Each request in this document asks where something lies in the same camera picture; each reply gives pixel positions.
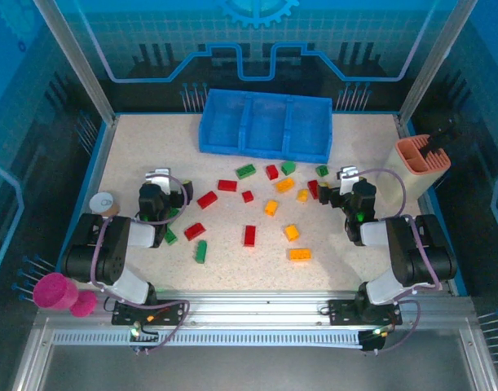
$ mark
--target speckled white table surface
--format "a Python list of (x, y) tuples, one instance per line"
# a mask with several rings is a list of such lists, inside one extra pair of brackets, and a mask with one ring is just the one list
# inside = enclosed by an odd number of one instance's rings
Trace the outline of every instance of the speckled white table surface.
[[(355, 290), (363, 281), (380, 275), (389, 265), (386, 248), (355, 247), (343, 229), (339, 209), (309, 199), (296, 201), (297, 191), (318, 179), (317, 165), (297, 163), (291, 174), (296, 185), (284, 194), (273, 186), (284, 178), (269, 181), (265, 167), (280, 160), (200, 153), (198, 125), (201, 115), (122, 115), (100, 183), (101, 191), (111, 192), (121, 206), (120, 215), (134, 216), (138, 210), (139, 188), (147, 171), (170, 167), (182, 180), (192, 180), (194, 200), (171, 226), (178, 242), (159, 248), (128, 248), (126, 262), (157, 288), (178, 290)], [(382, 167), (398, 139), (391, 115), (333, 115), (333, 146), (328, 162), (331, 186), (343, 165), (359, 170)], [(248, 163), (257, 173), (238, 182), (238, 192), (217, 190), (219, 179), (237, 180), (235, 170)], [(374, 177), (368, 176), (374, 183)], [(195, 202), (213, 190), (218, 200), (202, 210)], [(251, 190), (255, 200), (245, 204), (241, 192)], [(274, 217), (263, 210), (268, 200), (280, 207)], [(385, 206), (380, 196), (377, 217), (390, 216), (399, 205)], [(416, 215), (416, 203), (408, 204)], [(187, 241), (183, 231), (201, 222), (207, 230), (198, 239)], [(290, 243), (284, 227), (296, 224), (301, 237)], [(245, 225), (255, 225), (256, 245), (243, 246)], [(207, 241), (204, 265), (194, 261), (199, 239)], [(310, 248), (312, 259), (300, 264), (287, 259), (287, 249)]]

